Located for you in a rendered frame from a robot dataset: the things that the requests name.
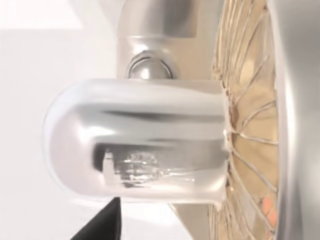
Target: dark triangular object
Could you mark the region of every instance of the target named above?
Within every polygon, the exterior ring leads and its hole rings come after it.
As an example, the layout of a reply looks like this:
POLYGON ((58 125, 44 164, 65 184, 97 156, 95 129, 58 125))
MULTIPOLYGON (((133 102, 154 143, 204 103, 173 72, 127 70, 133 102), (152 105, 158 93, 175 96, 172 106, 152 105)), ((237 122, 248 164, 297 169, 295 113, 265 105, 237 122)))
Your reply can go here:
POLYGON ((121 202, 114 198, 71 240, 120 240, 121 202))

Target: white wall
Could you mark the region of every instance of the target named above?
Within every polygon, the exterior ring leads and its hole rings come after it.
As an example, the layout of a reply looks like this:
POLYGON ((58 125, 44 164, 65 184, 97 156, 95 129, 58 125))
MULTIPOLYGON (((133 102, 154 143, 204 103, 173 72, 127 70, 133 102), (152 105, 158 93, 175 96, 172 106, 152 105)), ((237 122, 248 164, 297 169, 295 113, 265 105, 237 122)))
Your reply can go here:
MULTIPOLYGON (((1 240, 67 240, 106 204, 59 189, 41 153, 57 94, 115 77, 114 25, 97 8, 93 0, 0 0, 1 240)), ((124 204, 122 212, 124 240, 190 239, 166 204, 124 204)))

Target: white background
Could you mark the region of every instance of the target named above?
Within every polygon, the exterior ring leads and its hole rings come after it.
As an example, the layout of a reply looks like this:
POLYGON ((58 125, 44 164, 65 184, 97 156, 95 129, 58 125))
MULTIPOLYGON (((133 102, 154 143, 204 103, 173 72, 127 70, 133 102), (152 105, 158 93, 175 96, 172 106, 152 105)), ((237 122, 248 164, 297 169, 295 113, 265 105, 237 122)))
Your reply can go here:
MULTIPOLYGON (((63 89, 115 77, 115 26, 107 19, 94 0, 0 0, 1 240, 67 240, 106 205, 56 186, 41 134, 63 89)), ((127 203, 122 214, 124 240, 191 239, 166 204, 127 203)))

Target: white surface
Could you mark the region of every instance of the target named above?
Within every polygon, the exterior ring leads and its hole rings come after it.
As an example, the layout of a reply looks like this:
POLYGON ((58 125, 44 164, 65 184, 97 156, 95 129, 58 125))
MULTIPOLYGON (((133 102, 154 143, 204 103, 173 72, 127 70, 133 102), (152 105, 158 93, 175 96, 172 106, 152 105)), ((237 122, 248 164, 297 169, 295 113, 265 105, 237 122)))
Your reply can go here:
MULTIPOLYGON (((59 189, 41 153, 42 123, 57 94, 79 80, 115 76, 114 32, 104 23, 87 28, 94 8, 0 0, 1 240, 70 239, 105 205, 59 189), (36 30, 12 30, 25 28, 36 30)), ((166 204, 127 203, 122 213, 124 240, 191 239, 166 204)))

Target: black object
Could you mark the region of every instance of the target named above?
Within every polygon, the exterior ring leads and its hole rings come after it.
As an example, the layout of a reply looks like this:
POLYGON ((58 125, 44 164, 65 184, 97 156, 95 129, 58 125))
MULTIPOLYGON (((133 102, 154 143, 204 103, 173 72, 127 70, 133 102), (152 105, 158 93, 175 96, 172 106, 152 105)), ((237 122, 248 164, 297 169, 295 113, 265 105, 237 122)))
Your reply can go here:
POLYGON ((116 197, 71 240, 120 240, 121 227, 121 201, 116 197))

